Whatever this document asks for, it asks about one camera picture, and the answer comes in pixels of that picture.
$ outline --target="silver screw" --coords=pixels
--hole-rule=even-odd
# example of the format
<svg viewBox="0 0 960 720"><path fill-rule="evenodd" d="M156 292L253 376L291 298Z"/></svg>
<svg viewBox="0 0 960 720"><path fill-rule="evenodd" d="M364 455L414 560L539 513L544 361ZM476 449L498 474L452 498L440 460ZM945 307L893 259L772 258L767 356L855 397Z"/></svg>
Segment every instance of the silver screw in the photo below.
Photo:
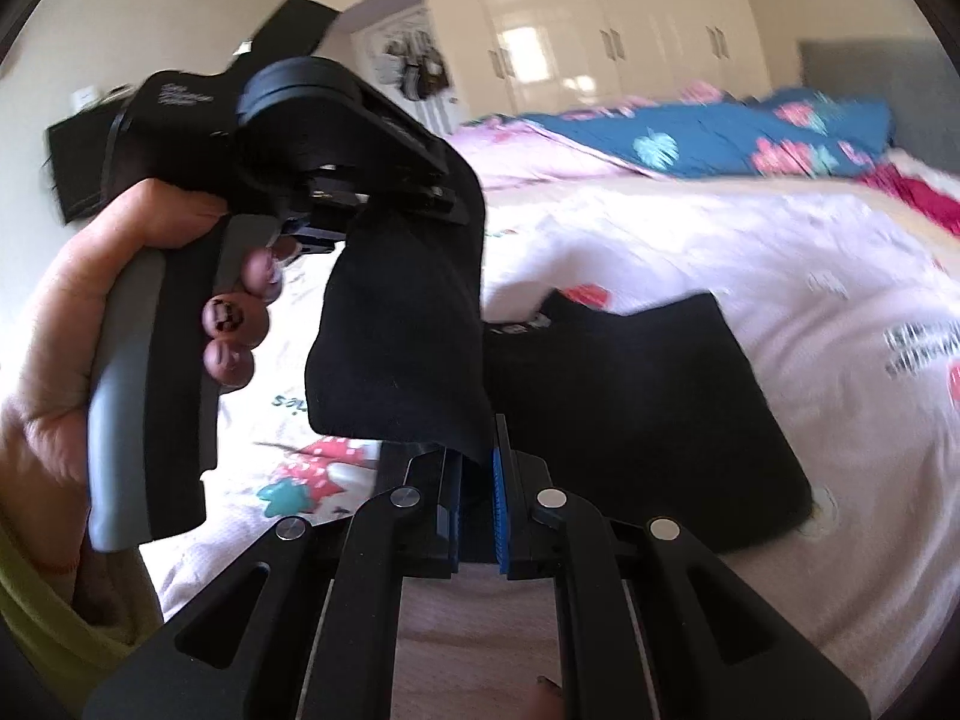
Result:
<svg viewBox="0 0 960 720"><path fill-rule="evenodd" d="M544 509L560 509L566 506L566 494L563 490L546 488L546 490L541 490L536 494L536 502L544 507Z"/></svg>
<svg viewBox="0 0 960 720"><path fill-rule="evenodd" d="M296 541L306 533L306 523L299 517L285 517L277 522L277 537L281 541Z"/></svg>
<svg viewBox="0 0 960 720"><path fill-rule="evenodd" d="M397 509L409 509L419 504L419 490L416 488L397 488L390 493L390 502Z"/></svg>
<svg viewBox="0 0 960 720"><path fill-rule="evenodd" d="M680 526L672 519L661 517L650 523L650 533L660 541L673 541L680 536Z"/></svg>

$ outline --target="green sleeve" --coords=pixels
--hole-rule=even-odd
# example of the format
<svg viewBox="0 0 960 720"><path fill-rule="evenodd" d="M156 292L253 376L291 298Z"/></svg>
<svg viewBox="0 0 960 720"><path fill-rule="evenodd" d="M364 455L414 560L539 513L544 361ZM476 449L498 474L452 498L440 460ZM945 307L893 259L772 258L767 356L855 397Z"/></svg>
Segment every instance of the green sleeve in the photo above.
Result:
<svg viewBox="0 0 960 720"><path fill-rule="evenodd" d="M0 614L40 678L78 717L97 683L162 623L136 550L97 560L96 579L110 585L112 607L100 615L102 625L86 622L51 589L0 519Z"/></svg>

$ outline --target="white bed sheet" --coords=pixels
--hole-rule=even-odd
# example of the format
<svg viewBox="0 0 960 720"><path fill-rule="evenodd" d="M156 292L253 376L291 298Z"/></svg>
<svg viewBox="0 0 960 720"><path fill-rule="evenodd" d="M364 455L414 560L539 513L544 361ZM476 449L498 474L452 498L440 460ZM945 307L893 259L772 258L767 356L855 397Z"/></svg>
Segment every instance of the white bed sheet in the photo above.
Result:
<svg viewBox="0 0 960 720"><path fill-rule="evenodd" d="M714 291L818 501L798 532L728 562L880 714L960 587L960 382L952 393L949 356L891 376L884 336L960 320L960 285L926 251L960 275L952 236L837 181L626 177L498 191L488 205L486 319L525 319L546 290L581 283L607 289L618 313ZM208 523L144 549L168 614L270 524L255 493L283 458L277 445L311 439L305 415L270 404L302 399L332 263L294 265L253 384L224 399ZM351 511L367 491L328 499L315 519ZM454 589L408 581L407 591L396 717L504 716L536 675L558 678L549 587L470 569Z"/></svg>

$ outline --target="black and gray handle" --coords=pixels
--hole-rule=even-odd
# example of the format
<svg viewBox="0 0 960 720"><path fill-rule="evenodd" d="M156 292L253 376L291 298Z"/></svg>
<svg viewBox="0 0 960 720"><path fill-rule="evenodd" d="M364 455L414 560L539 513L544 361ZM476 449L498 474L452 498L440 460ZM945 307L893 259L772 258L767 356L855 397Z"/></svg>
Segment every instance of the black and gray handle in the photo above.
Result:
<svg viewBox="0 0 960 720"><path fill-rule="evenodd" d="M223 218L181 250L143 250L107 298L91 379L90 542L116 552L196 528L200 474L217 464L220 386L203 367L200 315L231 292L270 215Z"/></svg>

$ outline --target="blue gripper pad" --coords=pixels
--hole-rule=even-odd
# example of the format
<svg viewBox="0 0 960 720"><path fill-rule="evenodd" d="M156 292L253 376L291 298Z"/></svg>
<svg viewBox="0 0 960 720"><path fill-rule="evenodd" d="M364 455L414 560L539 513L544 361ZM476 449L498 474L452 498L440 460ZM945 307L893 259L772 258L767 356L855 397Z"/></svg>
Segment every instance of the blue gripper pad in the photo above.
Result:
<svg viewBox="0 0 960 720"><path fill-rule="evenodd" d="M507 516L507 490L503 485L503 459L493 450L493 541L500 573L510 570L510 517Z"/></svg>

